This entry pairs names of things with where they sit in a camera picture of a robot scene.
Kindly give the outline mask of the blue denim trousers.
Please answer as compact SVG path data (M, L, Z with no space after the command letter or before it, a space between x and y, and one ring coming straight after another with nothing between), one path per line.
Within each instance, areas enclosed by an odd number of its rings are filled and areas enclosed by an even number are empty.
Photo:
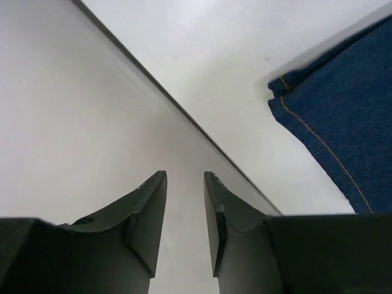
M270 81L269 108L358 214L391 212L391 17Z

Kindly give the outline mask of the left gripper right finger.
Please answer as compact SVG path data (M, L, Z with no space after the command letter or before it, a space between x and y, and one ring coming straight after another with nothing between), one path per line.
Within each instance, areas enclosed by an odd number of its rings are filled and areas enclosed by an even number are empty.
M390 293L391 215L269 216L212 172L204 196L221 293Z

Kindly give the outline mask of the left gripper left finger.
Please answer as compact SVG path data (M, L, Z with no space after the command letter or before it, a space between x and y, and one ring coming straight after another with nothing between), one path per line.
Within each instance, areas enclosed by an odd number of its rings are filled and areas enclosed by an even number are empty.
M2 293L148 293L156 274L167 174L72 224L1 219Z

